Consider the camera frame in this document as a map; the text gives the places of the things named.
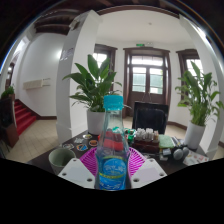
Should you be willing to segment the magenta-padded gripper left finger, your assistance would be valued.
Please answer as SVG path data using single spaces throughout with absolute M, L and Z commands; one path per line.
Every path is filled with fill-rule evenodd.
M 91 148 L 80 158 L 71 159 L 58 174 L 59 177 L 78 186 L 93 189 L 97 175 L 95 148 Z

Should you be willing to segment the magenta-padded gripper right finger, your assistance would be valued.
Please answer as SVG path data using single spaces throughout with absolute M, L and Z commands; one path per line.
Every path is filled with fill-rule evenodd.
M 143 187 L 166 176 L 155 159 L 147 159 L 134 148 L 129 150 L 128 175 L 132 189 Z

